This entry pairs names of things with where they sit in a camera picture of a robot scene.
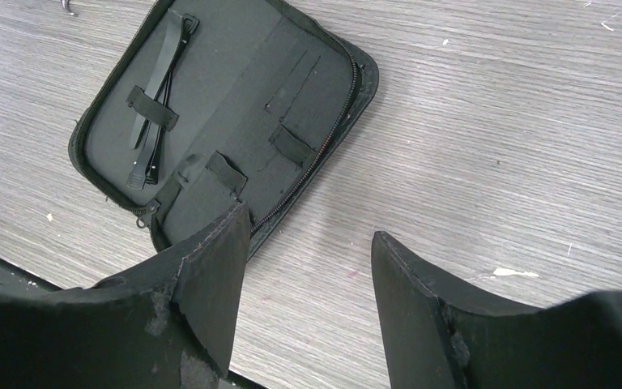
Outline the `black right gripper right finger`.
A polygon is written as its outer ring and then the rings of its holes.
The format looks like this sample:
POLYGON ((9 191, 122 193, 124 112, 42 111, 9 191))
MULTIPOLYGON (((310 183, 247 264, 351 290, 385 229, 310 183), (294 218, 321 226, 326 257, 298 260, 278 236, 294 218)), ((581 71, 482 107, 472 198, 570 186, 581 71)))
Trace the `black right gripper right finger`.
POLYGON ((373 236, 371 265, 393 388, 622 388, 622 291, 529 306, 384 231, 373 236))

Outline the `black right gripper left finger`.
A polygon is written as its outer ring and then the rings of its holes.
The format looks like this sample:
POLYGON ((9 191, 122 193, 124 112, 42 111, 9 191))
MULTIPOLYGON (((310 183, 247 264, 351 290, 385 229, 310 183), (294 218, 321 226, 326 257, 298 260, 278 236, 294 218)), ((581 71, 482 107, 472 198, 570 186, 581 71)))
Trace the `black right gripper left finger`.
POLYGON ((249 252, 243 203, 94 286, 0 292, 0 388, 248 388, 229 368, 249 252))

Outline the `black curved hair clip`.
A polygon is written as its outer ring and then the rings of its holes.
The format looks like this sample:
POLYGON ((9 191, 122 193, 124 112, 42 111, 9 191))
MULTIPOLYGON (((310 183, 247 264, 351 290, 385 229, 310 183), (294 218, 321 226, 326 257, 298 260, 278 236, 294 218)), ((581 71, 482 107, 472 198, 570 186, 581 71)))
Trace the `black curved hair clip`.
MULTIPOLYGON (((166 80, 164 81, 164 85, 161 88, 159 97, 157 101, 161 104, 162 108, 167 108, 174 113, 168 107, 168 100, 170 97, 170 92, 172 88, 172 80, 173 80, 173 72, 177 61, 179 60, 183 50, 187 46, 190 41, 190 38, 194 34, 195 30, 199 25, 199 20, 194 16, 189 14, 181 14, 183 17, 183 46, 179 48, 177 53, 178 57, 176 61, 173 63, 172 69, 169 71, 166 80)), ((138 142, 139 154, 133 163, 133 168, 130 171, 129 177, 127 179, 126 185, 133 190, 141 190, 147 184, 155 184, 158 181, 158 173, 156 168, 156 153, 158 152, 160 140, 162 134, 166 130, 171 130, 177 121, 174 122, 174 125, 169 127, 159 126, 157 124, 152 124, 151 122, 146 122, 145 127, 143 128, 142 137, 138 142)))

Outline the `black zip tool case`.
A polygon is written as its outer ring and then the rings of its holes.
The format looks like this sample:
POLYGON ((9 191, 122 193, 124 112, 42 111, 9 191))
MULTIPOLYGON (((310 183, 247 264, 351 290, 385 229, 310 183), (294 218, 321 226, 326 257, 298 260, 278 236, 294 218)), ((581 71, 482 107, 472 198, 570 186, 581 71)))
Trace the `black zip tool case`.
POLYGON ((79 119, 72 165, 135 215, 161 251, 236 203, 249 209, 255 253, 368 108, 379 84, 372 57, 285 1, 157 1, 79 119), (199 25, 173 72, 158 181, 126 183, 140 149, 127 97, 147 86, 167 14, 199 25))

